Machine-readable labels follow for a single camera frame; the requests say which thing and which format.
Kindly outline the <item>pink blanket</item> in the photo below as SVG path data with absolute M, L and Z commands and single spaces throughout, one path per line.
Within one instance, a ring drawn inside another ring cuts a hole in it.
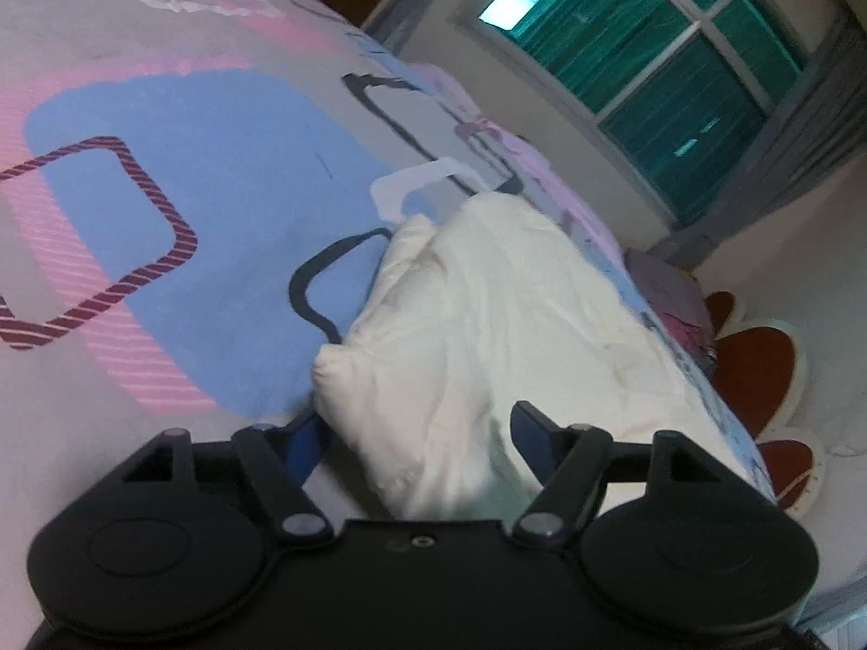
M 599 219 L 597 213 L 585 203 L 579 195 L 574 194 L 566 182 L 551 166 L 551 161 L 529 144 L 522 136 L 514 135 L 506 128 L 502 128 L 497 122 L 489 119 L 483 110 L 470 97 L 463 85 L 452 78 L 444 69 L 430 63 L 410 63 L 409 68 L 419 75 L 423 81 L 432 85 L 432 88 L 441 97 L 469 118 L 469 122 L 462 124 L 463 137 L 469 137 L 475 132 L 487 132 L 492 135 L 504 147 L 512 159 L 522 167 L 523 172 L 541 185 L 541 188 L 559 204 L 560 209 L 572 217 L 586 230 L 598 250 L 605 258 L 620 270 L 625 270 L 622 247 L 617 239 Z

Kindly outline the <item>red heart-shaped headboard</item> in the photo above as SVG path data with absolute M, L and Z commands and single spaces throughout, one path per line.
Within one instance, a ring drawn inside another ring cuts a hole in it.
M 757 446 L 778 505 L 804 518 L 823 486 L 827 453 L 817 434 L 792 424 L 808 380 L 798 330 L 777 318 L 748 320 L 727 290 L 707 296 L 706 307 L 717 355 L 714 389 Z

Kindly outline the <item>stack of folded bedding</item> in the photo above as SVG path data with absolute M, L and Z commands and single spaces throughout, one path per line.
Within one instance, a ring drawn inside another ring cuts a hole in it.
M 650 254 L 625 252 L 630 279 L 665 330 L 704 373 L 711 377 L 717 367 L 716 333 L 700 286 L 686 271 Z

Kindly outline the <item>grey right curtain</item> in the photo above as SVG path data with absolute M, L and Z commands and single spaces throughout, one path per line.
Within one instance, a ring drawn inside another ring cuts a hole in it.
M 710 208 L 654 245 L 681 269 L 799 200 L 865 150 L 865 29 L 840 15 L 761 128 Z

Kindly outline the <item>white quilted duvet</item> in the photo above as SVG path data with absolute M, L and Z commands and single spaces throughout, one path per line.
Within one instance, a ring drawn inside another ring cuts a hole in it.
M 658 321 L 510 195 L 472 198 L 442 226 L 407 220 L 363 313 L 319 350 L 313 384 L 320 414 L 405 519 L 520 514 L 539 487 L 510 434 L 520 401 L 620 441 L 682 431 L 739 466 Z

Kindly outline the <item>window with teal curtain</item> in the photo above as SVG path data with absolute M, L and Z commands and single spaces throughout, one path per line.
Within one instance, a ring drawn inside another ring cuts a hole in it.
M 466 0 L 452 17 L 669 222 L 707 213 L 840 0 Z

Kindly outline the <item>patterned grey blue bedsheet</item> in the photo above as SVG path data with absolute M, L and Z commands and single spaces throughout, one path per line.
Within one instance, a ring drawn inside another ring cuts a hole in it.
M 723 648 L 811 578 L 747 433 L 626 270 L 487 132 L 316 0 L 2 0 L 7 648 Z M 314 402 L 407 220 L 510 195 L 654 317 L 735 449 L 613 437 L 528 546 L 405 519 Z M 231 437 L 314 412 L 334 527 L 275 534 Z

